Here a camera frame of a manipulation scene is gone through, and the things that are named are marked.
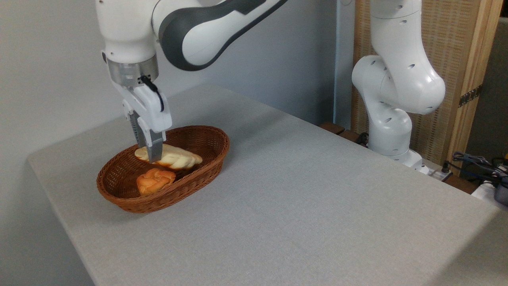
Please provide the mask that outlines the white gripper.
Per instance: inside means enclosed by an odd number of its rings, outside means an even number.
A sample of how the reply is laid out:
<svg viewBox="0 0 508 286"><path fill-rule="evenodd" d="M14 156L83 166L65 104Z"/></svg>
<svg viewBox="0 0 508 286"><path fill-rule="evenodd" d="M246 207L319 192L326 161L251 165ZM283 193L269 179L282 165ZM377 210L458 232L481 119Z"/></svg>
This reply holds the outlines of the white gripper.
<svg viewBox="0 0 508 286"><path fill-rule="evenodd" d="M111 82L122 96L125 117L131 124L138 147L146 147L150 163L160 161L165 131L172 126L168 100L162 92L153 91L145 83L130 87Z"/></svg>

